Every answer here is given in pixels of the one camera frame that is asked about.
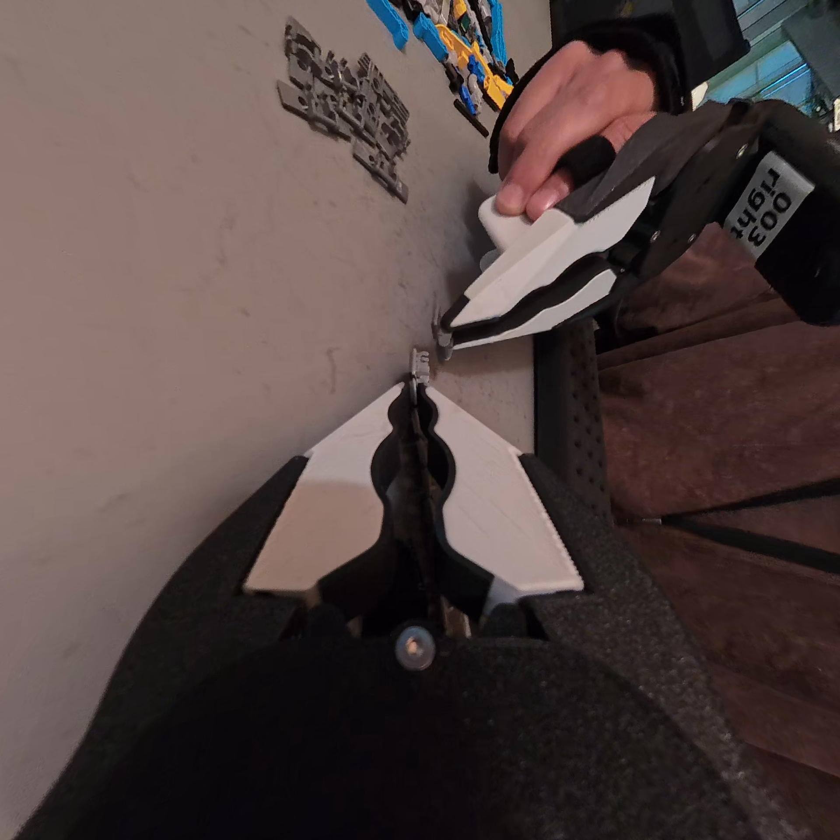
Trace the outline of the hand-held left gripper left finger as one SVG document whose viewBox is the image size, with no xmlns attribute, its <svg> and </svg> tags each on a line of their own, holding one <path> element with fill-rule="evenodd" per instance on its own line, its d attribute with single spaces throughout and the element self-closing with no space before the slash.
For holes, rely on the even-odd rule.
<svg viewBox="0 0 840 840">
<path fill-rule="evenodd" d="M 395 385 L 315 444 L 245 579 L 249 594 L 306 604 L 375 604 L 396 567 L 387 492 L 410 408 Z"/>
</svg>

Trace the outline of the pile of small building bricks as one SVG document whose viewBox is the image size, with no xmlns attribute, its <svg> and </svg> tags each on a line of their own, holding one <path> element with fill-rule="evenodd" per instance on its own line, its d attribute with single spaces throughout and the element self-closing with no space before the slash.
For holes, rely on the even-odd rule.
<svg viewBox="0 0 840 840">
<path fill-rule="evenodd" d="M 519 76 L 509 57 L 500 1 L 368 1 L 404 50 L 410 34 L 443 68 L 456 110 L 483 136 L 484 107 L 499 113 Z"/>
</svg>

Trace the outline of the grey desk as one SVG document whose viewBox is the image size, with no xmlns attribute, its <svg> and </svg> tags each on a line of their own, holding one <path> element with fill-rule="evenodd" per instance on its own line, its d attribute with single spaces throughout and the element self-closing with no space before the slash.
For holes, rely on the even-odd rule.
<svg viewBox="0 0 840 840">
<path fill-rule="evenodd" d="M 407 204 L 281 107 L 295 17 L 410 113 Z M 186 556 L 406 371 L 487 144 L 366 2 L 2 2 L 2 838 Z"/>
</svg>

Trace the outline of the person's right hand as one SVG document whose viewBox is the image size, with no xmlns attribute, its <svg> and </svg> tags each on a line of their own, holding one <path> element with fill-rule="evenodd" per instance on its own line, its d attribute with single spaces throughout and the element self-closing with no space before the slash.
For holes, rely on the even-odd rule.
<svg viewBox="0 0 840 840">
<path fill-rule="evenodd" d="M 658 108 L 654 72 L 612 49 L 575 41 L 525 87 L 500 128 L 496 210 L 532 221 L 576 187 L 560 160 L 595 136 L 618 151 Z"/>
</svg>

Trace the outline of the black perforated pad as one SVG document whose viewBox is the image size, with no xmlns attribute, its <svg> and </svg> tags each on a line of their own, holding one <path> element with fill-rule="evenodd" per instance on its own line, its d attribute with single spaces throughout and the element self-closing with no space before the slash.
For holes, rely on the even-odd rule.
<svg viewBox="0 0 840 840">
<path fill-rule="evenodd" d="M 535 455 L 589 509 L 612 522 L 595 322 L 542 332 L 532 350 Z"/>
</svg>

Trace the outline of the pile of grey links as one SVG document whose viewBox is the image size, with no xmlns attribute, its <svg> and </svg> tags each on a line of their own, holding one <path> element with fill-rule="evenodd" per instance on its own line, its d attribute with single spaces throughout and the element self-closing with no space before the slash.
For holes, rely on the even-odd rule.
<svg viewBox="0 0 840 840">
<path fill-rule="evenodd" d="M 283 37 L 287 79 L 276 82 L 281 107 L 314 130 L 347 141 L 353 158 L 406 204 L 408 187 L 398 171 L 411 143 L 403 100 L 368 54 L 351 64 L 324 51 L 292 16 Z"/>
</svg>

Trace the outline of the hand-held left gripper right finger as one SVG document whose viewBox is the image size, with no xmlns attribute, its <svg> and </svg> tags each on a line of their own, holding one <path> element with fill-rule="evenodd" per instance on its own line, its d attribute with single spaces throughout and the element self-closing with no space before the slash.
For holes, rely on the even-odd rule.
<svg viewBox="0 0 840 840">
<path fill-rule="evenodd" d="M 498 605 L 582 592 L 523 453 L 441 392 L 420 387 L 420 424 L 434 502 L 439 591 L 478 622 Z"/>
</svg>

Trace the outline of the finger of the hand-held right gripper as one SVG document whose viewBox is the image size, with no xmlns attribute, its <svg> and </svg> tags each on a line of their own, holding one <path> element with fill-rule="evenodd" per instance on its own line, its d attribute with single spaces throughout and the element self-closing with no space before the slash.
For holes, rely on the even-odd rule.
<svg viewBox="0 0 840 840">
<path fill-rule="evenodd" d="M 479 207 L 479 220 L 497 255 L 465 290 L 464 303 L 441 318 L 444 331 L 498 325 L 526 297 L 548 287 L 580 259 L 617 245 L 645 210 L 655 187 L 650 177 L 583 222 L 559 208 L 535 221 L 497 211 L 497 197 Z"/>
<path fill-rule="evenodd" d="M 540 300 L 523 301 L 498 322 L 456 329 L 451 347 L 461 350 L 550 331 L 606 298 L 615 282 L 611 270 L 587 270 L 578 280 L 557 281 L 545 289 Z"/>
</svg>

